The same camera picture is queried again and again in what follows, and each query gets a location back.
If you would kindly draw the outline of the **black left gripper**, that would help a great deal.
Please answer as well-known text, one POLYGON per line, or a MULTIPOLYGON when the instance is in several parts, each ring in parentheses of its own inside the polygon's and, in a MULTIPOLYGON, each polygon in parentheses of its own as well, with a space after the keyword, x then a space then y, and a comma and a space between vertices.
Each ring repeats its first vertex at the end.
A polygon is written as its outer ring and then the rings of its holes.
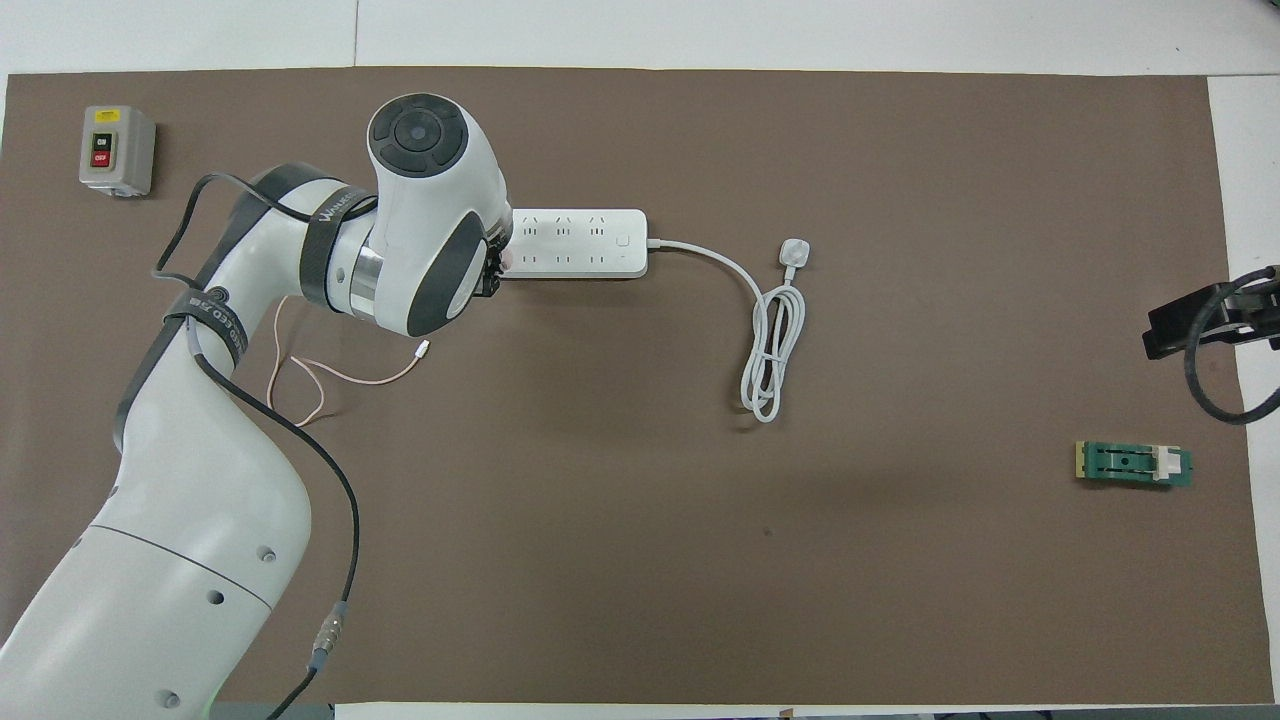
POLYGON ((485 259, 477 281, 479 297, 492 297, 500 288, 504 273, 512 264, 511 238, 511 229, 500 229, 486 240, 485 259))

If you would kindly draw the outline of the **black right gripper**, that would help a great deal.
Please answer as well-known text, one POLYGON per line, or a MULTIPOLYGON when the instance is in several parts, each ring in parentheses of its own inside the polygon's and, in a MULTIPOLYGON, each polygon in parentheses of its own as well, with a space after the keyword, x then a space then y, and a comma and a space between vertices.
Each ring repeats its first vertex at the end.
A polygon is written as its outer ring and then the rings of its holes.
MULTIPOLYGON (((1243 345, 1266 341, 1279 351, 1279 268, 1268 265, 1224 283, 1231 292, 1210 313, 1201 343, 1243 345)), ((1222 288, 1207 284, 1148 313, 1143 346, 1149 360, 1183 352, 1190 324, 1222 288)))

